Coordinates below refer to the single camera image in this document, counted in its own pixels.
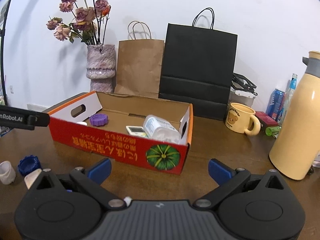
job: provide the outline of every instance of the yellow mug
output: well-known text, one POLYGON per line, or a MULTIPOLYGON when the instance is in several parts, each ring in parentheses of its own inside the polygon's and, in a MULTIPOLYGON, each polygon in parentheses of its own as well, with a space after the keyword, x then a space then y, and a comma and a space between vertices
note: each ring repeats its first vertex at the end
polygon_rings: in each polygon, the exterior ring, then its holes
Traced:
POLYGON ((261 124, 255 116, 256 111, 240 103, 231 103, 226 119, 226 127, 238 133, 257 135, 260 132, 261 124))

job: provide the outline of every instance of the mug handle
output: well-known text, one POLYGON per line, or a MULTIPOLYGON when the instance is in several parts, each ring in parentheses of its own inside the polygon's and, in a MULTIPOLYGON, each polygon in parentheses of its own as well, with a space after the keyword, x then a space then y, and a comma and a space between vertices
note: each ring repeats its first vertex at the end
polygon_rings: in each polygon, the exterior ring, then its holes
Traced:
POLYGON ((247 135, 257 135, 260 132, 261 124, 259 119, 254 115, 250 115, 250 119, 253 121, 253 129, 250 131, 248 129, 244 129, 244 133, 247 135))

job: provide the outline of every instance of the white logo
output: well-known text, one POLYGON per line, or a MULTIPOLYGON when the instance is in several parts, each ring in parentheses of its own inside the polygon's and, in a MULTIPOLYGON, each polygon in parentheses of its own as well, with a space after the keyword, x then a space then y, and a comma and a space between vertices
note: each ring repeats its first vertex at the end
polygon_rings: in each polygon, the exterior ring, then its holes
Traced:
POLYGON ((164 207, 164 204, 161 203, 161 202, 159 202, 159 204, 157 204, 156 207, 157 207, 157 208, 162 208, 162 207, 164 207))
POLYGON ((0 114, 0 118, 6 119, 6 120, 11 120, 11 121, 22 122, 22 117, 16 117, 16 116, 11 116, 11 115, 7 115, 7 114, 0 114))

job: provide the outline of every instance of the blue gripper pad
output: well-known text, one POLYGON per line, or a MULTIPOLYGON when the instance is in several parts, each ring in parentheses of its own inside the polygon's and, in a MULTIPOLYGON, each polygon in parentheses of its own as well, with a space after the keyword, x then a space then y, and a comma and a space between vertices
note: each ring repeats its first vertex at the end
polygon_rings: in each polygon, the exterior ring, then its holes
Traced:
POLYGON ((211 159, 208 164, 208 172, 211 178, 214 179, 219 186, 227 182, 236 175, 236 171, 226 166, 217 159, 211 159))
POLYGON ((104 182, 111 174, 111 161, 108 158, 105 158, 93 167, 90 167, 86 170, 86 175, 89 179, 93 180, 97 184, 104 182))

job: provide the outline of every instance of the table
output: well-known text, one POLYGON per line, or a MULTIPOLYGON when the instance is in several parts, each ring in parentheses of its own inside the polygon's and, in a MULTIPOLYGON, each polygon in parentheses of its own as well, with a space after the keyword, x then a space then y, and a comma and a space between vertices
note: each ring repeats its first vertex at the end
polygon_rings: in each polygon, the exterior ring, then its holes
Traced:
MULTIPOLYGON (((259 135, 238 134, 217 120, 194 118, 192 146, 180 176, 160 173, 113 162, 111 176, 102 186, 121 198, 170 200, 189 199, 191 203, 215 189, 208 175, 208 161, 217 158, 226 165, 244 167, 251 173, 264 174, 273 168, 268 153, 274 139, 259 135)), ((103 157, 53 142, 49 128, 35 131, 14 129, 0 138, 0 161, 16 166, 25 155, 37 155, 43 168, 68 173, 76 166, 89 167, 103 157)), ((320 169, 302 181, 286 179, 306 212, 306 223, 299 240, 320 239, 320 169)), ((13 222, 14 211, 27 188, 23 178, 8 186, 0 183, 0 237, 21 239, 13 222)))

